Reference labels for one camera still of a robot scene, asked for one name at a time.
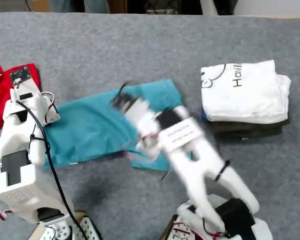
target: white label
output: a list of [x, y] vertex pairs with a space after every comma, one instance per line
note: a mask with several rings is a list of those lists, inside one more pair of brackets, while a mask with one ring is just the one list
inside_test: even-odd
[[197, 125], [195, 120], [190, 117], [162, 130], [159, 133], [158, 138], [164, 150], [169, 153], [203, 134], [203, 131]]

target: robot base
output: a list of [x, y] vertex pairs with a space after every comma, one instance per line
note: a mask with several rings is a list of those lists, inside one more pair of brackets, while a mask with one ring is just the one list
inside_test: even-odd
[[[208, 196], [211, 205], [216, 208], [227, 200], [211, 194]], [[213, 237], [207, 234], [203, 228], [202, 219], [195, 213], [188, 210], [192, 203], [190, 201], [182, 204], [178, 210], [178, 217], [173, 221], [171, 231], [166, 240], [242, 240], [241, 236], [236, 235], [232, 238]], [[255, 224], [251, 229], [255, 235], [256, 240], [273, 240], [272, 234], [267, 223], [259, 218], [254, 217]], [[213, 226], [208, 223], [205, 224], [207, 231], [210, 233], [217, 232]]]
[[[83, 230], [89, 240], [100, 240], [98, 233], [88, 216], [83, 217], [82, 221], [80, 222], [80, 225], [83, 228]], [[72, 235], [67, 238], [67, 240], [85, 240], [85, 238], [84, 238], [83, 234], [80, 232], [79, 228], [75, 224], [73, 226], [74, 226], [74, 228], [73, 228], [74, 231], [72, 232]], [[64, 232], [62, 229], [57, 228], [54, 231], [51, 228], [47, 227], [39, 240], [63, 239], [62, 238], [63, 234], [64, 234]]]

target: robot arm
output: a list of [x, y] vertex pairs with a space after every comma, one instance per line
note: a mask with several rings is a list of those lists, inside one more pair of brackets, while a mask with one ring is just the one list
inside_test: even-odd
[[[208, 200], [205, 177], [218, 181], [235, 198], [242, 200], [251, 215], [259, 211], [255, 196], [236, 171], [221, 159], [184, 106], [155, 113], [147, 101], [124, 92], [118, 93], [111, 106], [119, 109], [137, 128], [141, 135], [139, 150], [151, 158], [156, 158], [163, 150], [197, 207], [196, 214], [219, 232], [225, 232], [225, 223]], [[157, 135], [157, 138], [142, 137], [148, 135]], [[187, 156], [189, 152], [194, 154], [194, 160]]]
[[[56, 184], [39, 168], [45, 163], [43, 133], [17, 101], [28, 107], [42, 126], [60, 116], [52, 107], [54, 100], [39, 91], [26, 67], [12, 73], [11, 80], [14, 88], [4, 107], [0, 136], [0, 200], [31, 224], [63, 229], [65, 235], [57, 239], [67, 239], [73, 222]], [[72, 202], [66, 199], [73, 211]]]

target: blue towel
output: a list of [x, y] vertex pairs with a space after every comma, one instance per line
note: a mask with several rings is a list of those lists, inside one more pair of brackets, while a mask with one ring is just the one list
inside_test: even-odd
[[[125, 92], [140, 96], [154, 111], [182, 104], [181, 95], [171, 80], [130, 86]], [[123, 114], [110, 107], [117, 90], [77, 99], [57, 106], [61, 119], [45, 127], [55, 166], [66, 166], [128, 150], [137, 155], [136, 129]], [[131, 161], [136, 168], [168, 171], [167, 159], [161, 154], [155, 162]]]

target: gray carpet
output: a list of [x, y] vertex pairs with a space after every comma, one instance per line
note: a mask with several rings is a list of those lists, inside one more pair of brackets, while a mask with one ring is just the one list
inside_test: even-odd
[[[125, 81], [173, 79], [200, 119], [200, 67], [275, 59], [291, 80], [283, 134], [223, 143], [260, 203], [275, 240], [300, 240], [300, 19], [0, 13], [4, 69], [34, 62], [57, 104], [117, 88]], [[174, 173], [133, 169], [116, 155], [57, 170], [77, 209], [86, 209], [105, 240], [155, 240], [187, 200]], [[209, 193], [229, 197], [211, 182]], [[33, 226], [9, 216], [1, 240], [24, 240]]]

